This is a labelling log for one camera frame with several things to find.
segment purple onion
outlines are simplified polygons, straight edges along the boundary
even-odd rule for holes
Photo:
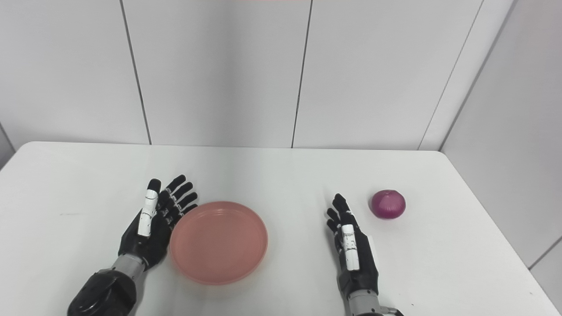
[[[406,209],[406,200],[402,194],[394,190],[382,190],[371,200],[371,211],[376,217],[384,219],[393,219],[404,213]]]

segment white table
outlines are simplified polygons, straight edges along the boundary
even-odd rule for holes
[[[373,237],[384,305],[406,316],[559,315],[441,153],[45,142],[0,171],[0,314],[65,315],[85,280],[114,262],[148,181],[180,173],[200,204],[257,212],[268,252],[220,287],[186,280],[166,258],[142,280],[136,316],[343,316],[324,215],[337,192]],[[406,197],[395,220],[368,208],[387,188]]]

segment pink plate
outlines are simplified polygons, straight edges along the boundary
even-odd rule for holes
[[[186,277],[205,285],[243,279],[264,258],[268,232],[251,209],[211,202],[189,211],[170,240],[171,258]]]

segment white wall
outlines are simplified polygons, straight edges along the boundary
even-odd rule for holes
[[[119,1],[0,1],[0,118],[29,141],[148,143]]]
[[[481,4],[314,2],[295,147],[417,149]]]
[[[443,148],[527,266],[562,236],[561,16],[517,2]]]
[[[3,131],[0,130],[0,168],[2,168],[13,155],[13,148]]]
[[[557,244],[531,270],[558,310],[562,310],[562,243]]]
[[[124,5],[153,144],[291,146],[309,1]]]
[[[294,144],[437,149],[510,2],[314,2]],[[153,142],[291,146],[310,5],[124,0]],[[3,1],[0,42],[16,148],[148,142],[118,1]]]

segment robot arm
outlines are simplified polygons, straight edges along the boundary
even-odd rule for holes
[[[334,244],[339,257],[339,290],[344,294],[354,316],[382,316],[393,314],[404,316],[395,308],[379,304],[378,278],[369,239],[357,224],[355,216],[347,206],[346,199],[336,194],[329,208],[328,227],[334,233]]]
[[[193,184],[180,175],[158,194],[157,203],[145,200],[145,207],[121,238],[117,260],[86,281],[70,303],[68,316],[129,314],[137,302],[135,281],[162,261],[176,223],[197,206],[192,204],[197,199],[195,192],[185,195],[191,189]],[[160,191],[159,180],[152,179],[148,185],[147,200],[154,200],[150,191]]]

